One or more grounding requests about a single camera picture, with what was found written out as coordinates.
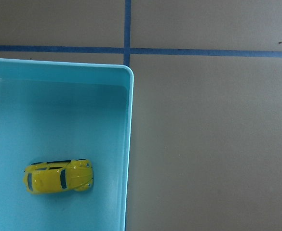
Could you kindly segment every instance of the blue tray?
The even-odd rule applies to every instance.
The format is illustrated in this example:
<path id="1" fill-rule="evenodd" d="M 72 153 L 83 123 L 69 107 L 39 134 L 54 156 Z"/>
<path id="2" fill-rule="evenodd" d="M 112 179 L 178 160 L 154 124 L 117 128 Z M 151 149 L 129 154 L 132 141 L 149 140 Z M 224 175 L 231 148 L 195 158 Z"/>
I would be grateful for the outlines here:
<path id="1" fill-rule="evenodd" d="M 132 95 L 123 65 L 0 59 L 0 231 L 124 230 Z M 26 191 L 30 163 L 80 158 L 90 190 Z"/>

